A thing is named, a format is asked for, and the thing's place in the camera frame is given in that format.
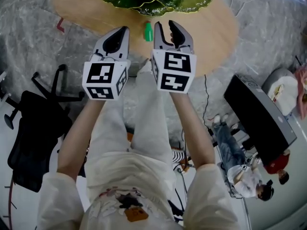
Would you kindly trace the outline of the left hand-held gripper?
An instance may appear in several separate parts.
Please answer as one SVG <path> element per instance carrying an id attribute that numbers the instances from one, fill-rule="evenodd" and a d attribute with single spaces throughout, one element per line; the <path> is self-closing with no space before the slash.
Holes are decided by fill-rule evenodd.
<path id="1" fill-rule="evenodd" d="M 101 37 L 84 63 L 82 87 L 91 100 L 118 100 L 128 80 L 130 30 L 118 27 Z"/>

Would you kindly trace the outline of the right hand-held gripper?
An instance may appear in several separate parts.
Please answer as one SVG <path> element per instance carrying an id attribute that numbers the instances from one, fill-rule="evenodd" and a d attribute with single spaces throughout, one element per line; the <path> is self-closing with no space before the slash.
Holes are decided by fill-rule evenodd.
<path id="1" fill-rule="evenodd" d="M 154 25 L 152 72 L 157 89 L 164 92 L 187 93 L 196 73 L 197 56 L 193 38 L 179 23 L 169 20 L 174 44 L 165 40 L 163 26 Z"/>

